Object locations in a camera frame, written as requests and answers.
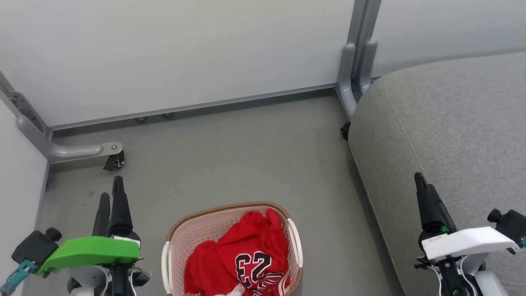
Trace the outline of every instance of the green plastic part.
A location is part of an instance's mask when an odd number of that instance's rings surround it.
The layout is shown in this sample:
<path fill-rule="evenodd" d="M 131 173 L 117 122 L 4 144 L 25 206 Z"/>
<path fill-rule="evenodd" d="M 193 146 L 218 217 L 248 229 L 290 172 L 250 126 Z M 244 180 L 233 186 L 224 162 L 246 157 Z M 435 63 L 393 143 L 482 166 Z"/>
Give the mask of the green plastic part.
<path fill-rule="evenodd" d="M 139 259 L 139 245 L 135 242 L 89 236 L 65 241 L 36 273 L 41 276 L 50 268 L 60 269 L 97 264 L 134 263 Z"/>

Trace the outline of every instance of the brown basket rim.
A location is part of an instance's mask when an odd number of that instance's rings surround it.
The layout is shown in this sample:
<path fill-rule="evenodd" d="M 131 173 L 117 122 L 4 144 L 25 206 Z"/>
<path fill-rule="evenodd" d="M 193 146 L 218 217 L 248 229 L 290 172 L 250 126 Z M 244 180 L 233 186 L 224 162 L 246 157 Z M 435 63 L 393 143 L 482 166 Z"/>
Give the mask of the brown basket rim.
<path fill-rule="evenodd" d="M 212 214 L 212 213 L 239 209 L 239 208 L 250 208 L 253 206 L 267 206 L 269 208 L 273 208 L 274 210 L 279 211 L 283 216 L 285 216 L 286 219 L 290 219 L 289 213 L 287 213 L 287 211 L 282 206 L 280 206 L 279 204 L 273 203 L 273 202 L 267 202 L 267 201 L 244 202 L 244 203 L 235 203 L 235 204 L 230 204 L 230 205 L 218 206 L 217 208 L 212 208 L 209 210 L 204 210 L 204 211 L 200 211 L 194 214 L 190 214 L 182 218 L 181 220 L 177 221 L 177 223 L 175 223 L 175 225 L 170 229 L 168 236 L 166 236 L 166 241 L 170 242 L 172 237 L 174 236 L 175 231 L 186 221 L 189 221 L 191 219 L 201 217 L 204 215 Z M 289 291 L 283 296 L 292 296 L 292 294 L 294 294 L 294 292 L 296 292 L 296 290 L 299 288 L 302 279 L 303 279 L 303 267 L 300 267 L 298 269 L 298 279 L 296 283 L 294 284 L 294 286 L 290 287 Z"/>

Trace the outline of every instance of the basket handle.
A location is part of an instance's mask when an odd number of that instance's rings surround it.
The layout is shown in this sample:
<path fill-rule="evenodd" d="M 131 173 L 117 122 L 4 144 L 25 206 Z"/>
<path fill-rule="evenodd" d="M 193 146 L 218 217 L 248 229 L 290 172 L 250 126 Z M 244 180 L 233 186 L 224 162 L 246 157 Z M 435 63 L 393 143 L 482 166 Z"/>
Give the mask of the basket handle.
<path fill-rule="evenodd" d="M 290 239 L 292 240 L 292 248 L 294 248 L 294 255 L 299 267 L 303 267 L 303 249 L 301 248 L 301 241 L 299 240 L 299 233 L 294 221 L 291 218 L 287 219 L 287 228 L 289 229 Z"/>
<path fill-rule="evenodd" d="M 163 253 L 161 255 L 161 274 L 163 276 L 163 285 L 166 294 L 171 294 L 171 250 L 170 242 L 166 242 L 163 247 Z"/>

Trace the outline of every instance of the laundry basket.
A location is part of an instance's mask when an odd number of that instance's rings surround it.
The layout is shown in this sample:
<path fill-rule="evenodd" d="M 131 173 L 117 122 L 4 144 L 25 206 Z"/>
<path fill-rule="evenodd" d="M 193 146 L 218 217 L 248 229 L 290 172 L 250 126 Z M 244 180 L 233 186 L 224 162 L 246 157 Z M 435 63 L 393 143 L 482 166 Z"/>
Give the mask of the laundry basket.
<path fill-rule="evenodd" d="M 278 285 L 278 289 L 281 296 L 291 296 L 298 289 L 303 276 L 301 242 L 298 230 L 287 211 L 270 202 L 221 206 L 179 220 L 170 230 L 161 256 L 161 272 L 166 293 L 169 296 L 185 296 L 186 260 L 198 244 L 207 240 L 219 240 L 249 211 L 265 215 L 268 209 L 275 210 L 288 241 L 290 284 L 285 289 Z"/>

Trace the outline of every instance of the white wall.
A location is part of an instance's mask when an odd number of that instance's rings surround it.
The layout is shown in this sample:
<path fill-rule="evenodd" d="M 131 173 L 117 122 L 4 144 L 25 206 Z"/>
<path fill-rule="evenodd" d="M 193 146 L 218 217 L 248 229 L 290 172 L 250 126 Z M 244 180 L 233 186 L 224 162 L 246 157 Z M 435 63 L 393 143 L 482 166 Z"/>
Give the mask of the white wall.
<path fill-rule="evenodd" d="M 4 0 L 0 71 L 48 126 L 336 82 L 353 0 Z"/>
<path fill-rule="evenodd" d="M 47 160 L 16 127 L 0 101 L 0 285 L 18 266 L 11 254 L 35 230 Z M 22 286 L 16 290 L 21 295 Z"/>
<path fill-rule="evenodd" d="M 383 0 L 372 76 L 434 61 L 526 51 L 524 0 Z"/>

